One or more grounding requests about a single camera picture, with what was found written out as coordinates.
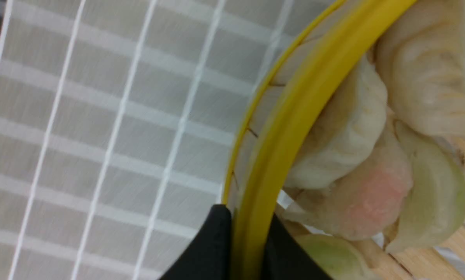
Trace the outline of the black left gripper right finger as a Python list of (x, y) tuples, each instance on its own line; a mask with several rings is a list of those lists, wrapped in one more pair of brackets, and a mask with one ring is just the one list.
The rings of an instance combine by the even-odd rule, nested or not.
[(263, 280), (330, 280), (273, 215), (264, 249)]

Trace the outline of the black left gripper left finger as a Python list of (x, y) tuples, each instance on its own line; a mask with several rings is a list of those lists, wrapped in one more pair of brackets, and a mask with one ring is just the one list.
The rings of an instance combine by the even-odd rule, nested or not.
[(228, 280), (230, 277), (231, 213), (225, 205), (211, 207), (188, 247), (161, 280)]

